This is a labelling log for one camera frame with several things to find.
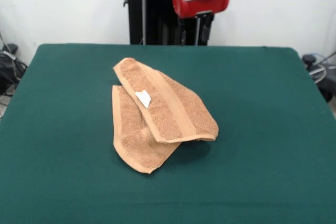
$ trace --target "green table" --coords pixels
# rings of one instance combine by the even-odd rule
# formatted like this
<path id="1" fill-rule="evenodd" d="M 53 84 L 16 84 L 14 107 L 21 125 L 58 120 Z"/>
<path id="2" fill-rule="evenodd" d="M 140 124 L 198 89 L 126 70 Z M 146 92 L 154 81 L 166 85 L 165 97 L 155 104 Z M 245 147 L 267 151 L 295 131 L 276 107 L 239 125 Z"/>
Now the green table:
<path id="1" fill-rule="evenodd" d="M 112 146 L 112 67 L 197 92 L 216 142 L 152 175 Z M 42 45 L 0 123 L 0 223 L 336 223 L 336 124 L 289 48 Z"/>

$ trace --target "metal pole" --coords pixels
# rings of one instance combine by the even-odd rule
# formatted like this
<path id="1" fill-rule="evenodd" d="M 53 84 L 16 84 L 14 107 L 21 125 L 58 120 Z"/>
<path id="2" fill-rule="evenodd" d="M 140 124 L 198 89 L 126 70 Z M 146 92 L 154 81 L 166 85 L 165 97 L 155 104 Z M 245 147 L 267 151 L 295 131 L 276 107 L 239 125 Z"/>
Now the metal pole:
<path id="1" fill-rule="evenodd" d="M 146 45 L 146 0 L 142 0 L 142 43 Z"/>
<path id="2" fill-rule="evenodd" d="M 198 46 L 198 40 L 200 38 L 200 28 L 201 28 L 201 19 L 197 18 L 197 26 L 196 26 L 196 36 L 195 36 L 195 46 Z"/>

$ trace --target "towel label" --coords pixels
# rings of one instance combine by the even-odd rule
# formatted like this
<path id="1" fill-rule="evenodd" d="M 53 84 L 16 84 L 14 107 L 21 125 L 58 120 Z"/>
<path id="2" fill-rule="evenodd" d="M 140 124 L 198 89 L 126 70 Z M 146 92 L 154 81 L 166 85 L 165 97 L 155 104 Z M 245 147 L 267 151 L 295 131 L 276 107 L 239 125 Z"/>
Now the towel label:
<path id="1" fill-rule="evenodd" d="M 151 97 L 146 90 L 141 92 L 135 92 L 135 95 L 139 98 L 140 102 L 148 109 L 149 104 L 151 103 Z"/>

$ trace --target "white wall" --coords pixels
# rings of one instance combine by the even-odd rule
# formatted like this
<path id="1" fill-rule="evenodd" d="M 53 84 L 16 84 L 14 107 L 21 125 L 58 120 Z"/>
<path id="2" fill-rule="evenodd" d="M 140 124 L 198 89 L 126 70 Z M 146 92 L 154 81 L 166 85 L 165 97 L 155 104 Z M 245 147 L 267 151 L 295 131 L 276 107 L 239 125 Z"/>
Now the white wall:
<path id="1" fill-rule="evenodd" d="M 0 0 L 0 29 L 30 62 L 46 42 L 129 42 L 123 0 Z M 216 16 L 210 45 L 336 49 L 336 0 L 231 0 Z"/>

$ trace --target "orange towel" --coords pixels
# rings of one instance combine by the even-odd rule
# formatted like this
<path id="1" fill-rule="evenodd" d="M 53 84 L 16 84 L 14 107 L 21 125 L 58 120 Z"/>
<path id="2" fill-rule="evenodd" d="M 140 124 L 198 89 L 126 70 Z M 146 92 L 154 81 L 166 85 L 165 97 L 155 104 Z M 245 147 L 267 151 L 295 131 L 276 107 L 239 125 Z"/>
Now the orange towel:
<path id="1" fill-rule="evenodd" d="M 217 123 L 190 89 L 132 58 L 120 61 L 114 70 L 124 88 L 113 88 L 114 131 L 118 130 L 114 146 L 134 169 L 150 173 L 160 167 L 181 142 L 214 141 L 217 138 Z M 136 95 L 143 90 L 151 99 L 148 107 Z M 165 150 L 158 158 L 157 150 L 163 146 Z"/>
<path id="2" fill-rule="evenodd" d="M 152 173 L 180 143 L 155 141 L 140 110 L 122 86 L 113 86 L 112 99 L 115 150 L 133 169 L 141 173 Z"/>

